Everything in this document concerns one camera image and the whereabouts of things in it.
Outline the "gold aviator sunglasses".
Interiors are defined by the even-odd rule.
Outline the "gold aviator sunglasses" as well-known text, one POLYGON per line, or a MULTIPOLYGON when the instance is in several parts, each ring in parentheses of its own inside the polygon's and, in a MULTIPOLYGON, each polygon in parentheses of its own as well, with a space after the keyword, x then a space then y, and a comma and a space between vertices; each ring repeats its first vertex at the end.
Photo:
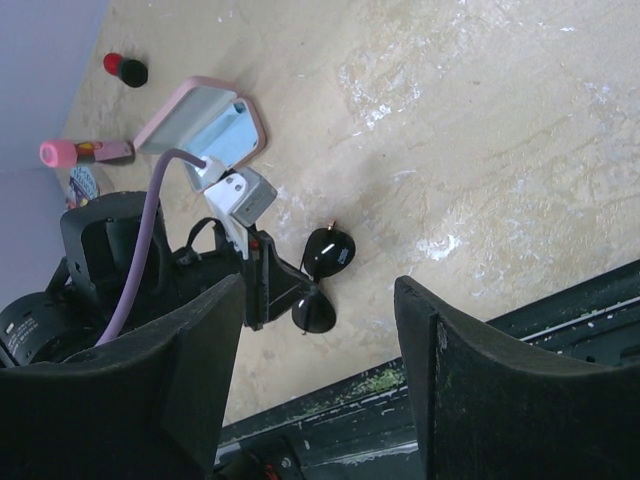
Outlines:
POLYGON ((335 308, 320 284, 345 270, 355 254, 355 240, 340 230, 336 222, 310 234, 300 267, 310 277, 314 288, 291 308, 294 324, 305 334, 324 334, 335 327, 335 308))

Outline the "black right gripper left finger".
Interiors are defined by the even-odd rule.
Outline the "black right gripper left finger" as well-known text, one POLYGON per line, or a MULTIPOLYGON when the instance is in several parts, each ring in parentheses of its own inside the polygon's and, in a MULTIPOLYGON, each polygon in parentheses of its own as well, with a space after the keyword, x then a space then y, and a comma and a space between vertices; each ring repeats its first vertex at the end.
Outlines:
POLYGON ((1 373, 5 479, 209 479, 245 317, 230 275, 66 363, 1 373))

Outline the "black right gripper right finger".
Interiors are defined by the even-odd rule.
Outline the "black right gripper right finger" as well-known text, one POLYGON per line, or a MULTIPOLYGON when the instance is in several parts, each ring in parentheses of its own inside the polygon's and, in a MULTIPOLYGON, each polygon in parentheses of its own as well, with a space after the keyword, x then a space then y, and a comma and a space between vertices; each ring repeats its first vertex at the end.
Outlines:
POLYGON ((408 276, 395 320, 425 479, 635 479, 639 369, 561 356, 408 276))

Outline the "pink glasses case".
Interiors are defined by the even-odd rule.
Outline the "pink glasses case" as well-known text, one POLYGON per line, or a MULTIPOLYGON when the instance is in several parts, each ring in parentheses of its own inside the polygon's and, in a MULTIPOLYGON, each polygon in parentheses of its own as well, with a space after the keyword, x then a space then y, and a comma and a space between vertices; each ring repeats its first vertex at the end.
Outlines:
POLYGON ((231 168, 237 169, 265 148, 266 133, 253 102, 233 85, 210 77, 193 76, 178 87, 134 139, 134 148, 143 155, 160 155, 171 148, 186 151, 186 144, 235 102, 246 103, 258 132, 255 149, 231 168))

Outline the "blue cleaning cloth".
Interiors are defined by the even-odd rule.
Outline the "blue cleaning cloth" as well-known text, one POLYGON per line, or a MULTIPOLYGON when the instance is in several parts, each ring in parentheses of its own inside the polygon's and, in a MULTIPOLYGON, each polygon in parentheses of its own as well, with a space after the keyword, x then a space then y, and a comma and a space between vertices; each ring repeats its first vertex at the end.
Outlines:
POLYGON ((202 128, 185 150, 204 158, 215 158, 233 168, 258 144, 258 132, 245 102, 231 104, 222 114, 202 128))

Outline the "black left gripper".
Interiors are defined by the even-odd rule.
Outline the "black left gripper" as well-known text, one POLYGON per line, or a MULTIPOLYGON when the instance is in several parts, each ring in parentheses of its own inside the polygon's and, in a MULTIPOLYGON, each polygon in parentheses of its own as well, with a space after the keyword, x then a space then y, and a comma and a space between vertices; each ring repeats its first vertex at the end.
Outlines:
MULTIPOLYGON (((246 292, 244 325, 254 331, 277 320, 307 295, 316 284, 298 268, 279 257, 274 239, 266 231, 250 230, 249 259, 243 261, 246 292)), ((205 217, 191 228, 185 245, 172 254, 172 309, 194 300, 229 275, 239 274, 240 259, 224 236, 222 225, 205 217), (209 229, 215 249, 198 252, 196 237, 209 229)))

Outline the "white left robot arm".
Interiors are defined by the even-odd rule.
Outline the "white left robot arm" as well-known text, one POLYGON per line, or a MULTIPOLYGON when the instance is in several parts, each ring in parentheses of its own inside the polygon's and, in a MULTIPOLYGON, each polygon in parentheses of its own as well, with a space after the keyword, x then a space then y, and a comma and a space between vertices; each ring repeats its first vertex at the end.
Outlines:
MULTIPOLYGON (((143 192, 104 195, 63 214, 65 255, 47 288, 1 313, 1 365, 62 362, 91 348, 115 312, 135 250, 143 192)), ((139 328, 194 300, 233 274, 244 280, 245 326, 259 330, 316 291, 312 280, 276 253, 274 240, 250 228, 244 259, 212 217, 198 221, 186 244, 170 249, 156 214, 143 277, 123 327, 139 328)))

